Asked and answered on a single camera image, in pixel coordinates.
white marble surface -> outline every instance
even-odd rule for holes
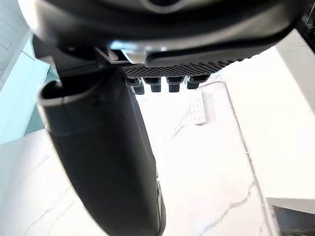
[[[200,89],[207,117],[200,126],[191,123],[187,91],[139,102],[166,206],[163,236],[270,236],[224,84]],[[106,235],[73,191],[46,133],[26,137],[22,149],[0,235]]]

black vent grille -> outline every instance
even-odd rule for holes
[[[186,75],[210,75],[223,69],[227,65],[230,65],[234,61],[218,61],[217,63],[198,63],[198,64],[179,64],[166,67],[150,67],[147,68],[144,65],[135,65],[125,67],[124,72],[130,79],[136,79],[141,77],[160,77],[160,76],[186,76]]]

black plastic housing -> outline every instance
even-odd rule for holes
[[[156,162],[131,87],[120,70],[84,86],[48,83],[38,106],[71,183],[110,236],[160,236],[165,208]]]

white wall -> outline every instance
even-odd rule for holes
[[[315,54],[296,29],[276,48],[315,114]]]
[[[1,0],[0,90],[30,35],[17,0]]]

white remote control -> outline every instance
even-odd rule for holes
[[[194,124],[206,123],[205,108],[203,106],[202,93],[200,90],[195,90],[189,93],[191,118]]]

